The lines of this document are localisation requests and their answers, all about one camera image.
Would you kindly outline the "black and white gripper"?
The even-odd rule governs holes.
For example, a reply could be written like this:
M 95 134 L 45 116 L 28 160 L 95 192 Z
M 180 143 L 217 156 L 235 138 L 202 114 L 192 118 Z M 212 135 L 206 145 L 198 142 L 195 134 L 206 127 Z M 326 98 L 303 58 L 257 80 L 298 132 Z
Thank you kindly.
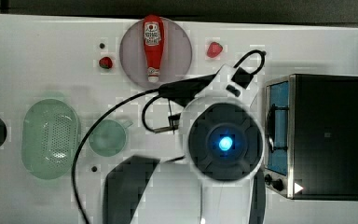
M 214 78 L 215 74 L 163 84 L 158 88 L 158 95 L 162 98 L 174 101 L 182 107 L 186 107 Z M 156 128 L 154 132 L 175 132 L 179 128 L 180 117 L 180 114 L 168 116 L 169 125 L 167 127 Z

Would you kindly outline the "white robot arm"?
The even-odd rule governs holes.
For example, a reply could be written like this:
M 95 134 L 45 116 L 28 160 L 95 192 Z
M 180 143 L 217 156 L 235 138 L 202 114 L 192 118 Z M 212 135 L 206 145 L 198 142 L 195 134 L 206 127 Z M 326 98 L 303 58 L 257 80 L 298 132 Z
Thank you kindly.
M 254 75 L 237 65 L 168 83 L 185 163 L 131 156 L 106 177 L 103 224 L 264 224 L 265 137 L 249 107 Z

